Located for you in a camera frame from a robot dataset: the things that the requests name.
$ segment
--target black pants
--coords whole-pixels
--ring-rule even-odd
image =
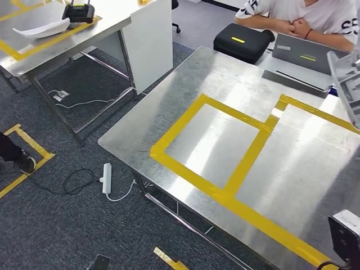
[[[21,148],[0,132],[0,156],[5,161],[17,161],[20,158],[21,152]]]

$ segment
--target yellow tape rectangle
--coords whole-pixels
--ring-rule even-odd
[[[8,19],[10,19],[10,18],[12,18],[12,17],[23,14],[25,12],[34,10],[35,8],[41,7],[41,6],[43,6],[43,5],[46,5],[46,4],[50,3],[50,2],[52,2],[52,1],[51,0],[45,0],[43,3],[38,3],[38,4],[33,5],[33,6],[25,6],[24,4],[22,4],[20,0],[11,0],[11,3],[13,5],[15,5],[15,6],[17,6],[17,7],[20,8],[20,11],[17,11],[17,12],[14,12],[14,13],[11,13],[11,14],[6,15],[6,16],[0,17],[0,21],[5,21],[5,20],[8,20]],[[2,50],[4,52],[5,52],[6,54],[8,54],[8,55],[13,57],[14,59],[17,60],[17,61],[23,60],[23,59],[27,58],[29,56],[34,55],[35,53],[42,51],[45,48],[51,47],[51,46],[54,45],[56,43],[58,43],[58,42],[63,41],[64,39],[66,39],[68,37],[70,37],[73,34],[76,34],[78,32],[82,31],[85,28],[88,28],[88,27],[92,26],[92,25],[94,25],[94,24],[95,24],[95,23],[97,23],[100,20],[101,20],[100,17],[94,16],[94,21],[91,24],[82,24],[82,25],[79,25],[79,26],[78,26],[76,28],[74,28],[72,30],[67,31],[67,32],[65,32],[63,34],[57,35],[55,37],[53,37],[53,38],[47,41],[47,42],[42,43],[41,45],[38,45],[38,46],[36,46],[36,47],[34,47],[34,48],[32,48],[32,49],[29,49],[29,50],[23,52],[23,53],[18,52],[17,50],[14,49],[11,46],[10,46],[8,44],[6,44],[3,40],[0,39],[0,50]]]
[[[253,143],[251,143],[248,150],[245,154],[243,159],[240,161],[240,163],[230,176],[229,181],[223,189],[217,187],[214,184],[212,184],[200,175],[186,168],[186,166],[165,152],[168,146],[178,136],[183,128],[185,128],[185,126],[186,126],[192,118],[193,118],[205,104],[213,106],[218,110],[237,118],[240,121],[243,121],[259,129],[257,136],[253,141]],[[283,94],[280,96],[278,103],[276,103],[274,108],[278,111],[285,111],[289,104],[328,120],[329,122],[339,125],[352,132],[360,134],[360,131],[355,129],[349,122],[327,114],[326,112],[320,111],[316,108]],[[330,260],[330,258],[321,253],[320,251],[318,251],[300,238],[297,238],[296,236],[292,235],[291,233],[288,232],[285,229],[272,222],[272,220],[263,217],[255,210],[235,198],[238,188],[240,188],[245,176],[265,146],[267,139],[277,125],[278,120],[279,116],[270,114],[266,121],[263,123],[233,108],[228,107],[219,101],[208,97],[205,94],[202,94],[191,104],[189,109],[185,111],[168,132],[164,134],[157,143],[153,145],[150,149],[150,157],[183,179],[186,179],[195,187],[218,202],[220,205],[224,206],[236,214],[237,216],[285,246],[288,250],[291,250],[304,260],[308,261],[313,266],[317,267],[325,260]],[[336,268],[328,266],[325,269],[330,270]]]
[[[30,136],[27,135],[26,132],[24,132],[23,130],[20,129],[20,125],[20,124],[17,124],[17,125],[15,125],[6,132],[5,132],[4,134],[8,136],[9,134],[11,134],[13,132],[16,132],[17,133],[17,135],[20,136],[23,140],[24,140],[25,142],[26,142],[27,144],[30,145],[31,147],[32,147],[33,149],[35,149],[36,152],[39,153],[40,155],[42,155],[43,158],[38,162],[37,165],[36,165],[36,169],[34,171],[37,171],[38,170],[39,168],[41,168],[42,166],[43,166],[45,163],[52,159],[54,154],[51,154],[51,153],[48,153],[48,151],[46,151],[45,149],[42,148],[41,145],[39,145],[38,143],[34,141],[33,139],[32,139]],[[19,178],[13,181],[12,183],[6,186],[5,188],[4,188],[3,190],[1,190],[0,191],[0,199],[5,196],[6,194],[11,192],[11,190],[13,190],[14,188],[17,187],[17,185],[20,185],[21,184],[23,181],[24,181],[25,179],[26,179],[28,177],[27,174],[23,174],[23,175],[20,175]]]

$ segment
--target chair leg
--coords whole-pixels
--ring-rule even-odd
[[[179,34],[180,32],[181,32],[181,29],[179,27],[178,24],[174,24],[174,23],[173,22],[173,23],[172,23],[172,26],[176,27],[176,32],[177,32],[177,34]]]

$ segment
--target laptop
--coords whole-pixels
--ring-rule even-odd
[[[285,86],[318,96],[327,95],[333,83],[327,53],[334,51],[339,57],[348,52],[328,46],[278,34],[272,50],[266,50],[257,66],[266,70],[266,78]]]
[[[334,51],[339,58],[349,54],[349,52],[334,49],[309,40],[278,34],[272,51],[272,57],[331,75],[327,56],[327,53],[329,51]]]

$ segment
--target black device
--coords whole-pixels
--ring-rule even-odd
[[[334,265],[339,269],[360,269],[360,218],[349,210],[343,210],[328,217],[334,251],[346,262],[340,265],[335,262],[324,262],[318,267]]]
[[[63,20],[69,18],[70,23],[88,23],[91,24],[94,20],[95,8],[90,4],[83,4],[81,6],[74,6],[74,0],[70,4],[67,4],[63,14]]]
[[[91,270],[107,270],[110,264],[110,258],[104,255],[97,255]]]
[[[272,32],[259,32],[245,26],[229,24],[214,40],[214,50],[255,64],[270,42],[275,38]]]

